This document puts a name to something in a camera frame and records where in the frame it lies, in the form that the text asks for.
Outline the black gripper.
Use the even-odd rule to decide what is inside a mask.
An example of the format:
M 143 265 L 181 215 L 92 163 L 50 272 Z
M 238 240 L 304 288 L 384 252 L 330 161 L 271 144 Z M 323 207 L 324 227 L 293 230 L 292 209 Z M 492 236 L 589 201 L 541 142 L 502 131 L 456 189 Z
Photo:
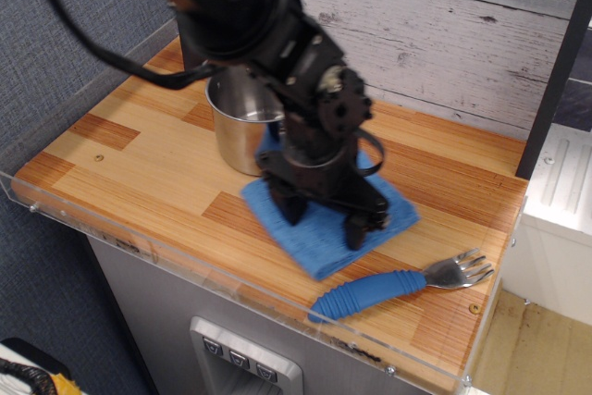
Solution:
M 375 148 L 381 161 L 361 167 L 360 140 Z M 379 171 L 385 156 L 382 143 L 358 129 L 335 154 L 322 161 L 298 158 L 278 136 L 275 144 L 258 153 L 256 164 L 267 181 L 272 201 L 291 225 L 299 223 L 309 202 L 316 202 L 346 215 L 346 244 L 359 251 L 368 232 L 383 229 L 388 223 L 386 198 L 365 181 Z

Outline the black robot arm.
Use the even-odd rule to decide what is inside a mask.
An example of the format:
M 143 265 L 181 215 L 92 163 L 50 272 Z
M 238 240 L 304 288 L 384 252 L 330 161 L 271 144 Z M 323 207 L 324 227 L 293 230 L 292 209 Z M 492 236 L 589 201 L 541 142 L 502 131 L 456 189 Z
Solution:
M 301 0 L 168 0 L 191 49 L 218 65 L 242 65 L 283 107 L 281 146 L 256 162 L 281 214 L 296 224 L 308 203 L 345 215 L 347 245 L 388 221 L 388 202 L 357 165 L 372 102 L 339 46 Z

